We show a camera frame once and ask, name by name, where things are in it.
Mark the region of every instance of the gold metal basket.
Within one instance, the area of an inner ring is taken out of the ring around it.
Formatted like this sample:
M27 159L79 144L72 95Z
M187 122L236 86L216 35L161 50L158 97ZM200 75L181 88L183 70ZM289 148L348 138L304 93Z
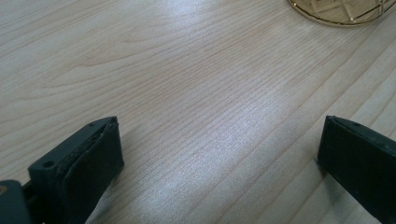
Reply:
M353 26L375 20L396 0L288 0L307 18L330 25Z

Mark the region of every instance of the wood grain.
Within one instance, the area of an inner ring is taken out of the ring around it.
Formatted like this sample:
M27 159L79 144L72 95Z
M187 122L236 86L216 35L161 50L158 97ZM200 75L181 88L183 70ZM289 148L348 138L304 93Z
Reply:
M315 164L326 115L396 139L396 12L356 28L276 0L0 2L0 179L118 116L89 223L376 223Z

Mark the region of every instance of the gold wire object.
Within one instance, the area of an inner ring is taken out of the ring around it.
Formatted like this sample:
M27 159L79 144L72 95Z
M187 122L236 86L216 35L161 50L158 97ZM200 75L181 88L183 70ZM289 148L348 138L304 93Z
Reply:
M375 20L396 0L288 0L308 19L328 25L355 26Z

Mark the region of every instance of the hole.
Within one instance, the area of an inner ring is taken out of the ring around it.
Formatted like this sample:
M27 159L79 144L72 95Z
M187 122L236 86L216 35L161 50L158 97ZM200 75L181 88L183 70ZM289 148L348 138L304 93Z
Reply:
M7 191L7 186L0 185L0 195L4 194Z
M44 166L44 168L50 168L54 164L55 164L54 161L46 161L46 162L44 162L43 166Z

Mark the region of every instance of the wooden table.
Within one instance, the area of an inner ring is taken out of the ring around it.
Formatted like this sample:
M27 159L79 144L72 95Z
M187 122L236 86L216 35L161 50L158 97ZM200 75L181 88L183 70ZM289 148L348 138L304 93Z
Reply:
M326 115L396 139L396 11L314 23L279 0L0 3L0 179L118 116L89 223L376 223L315 164Z

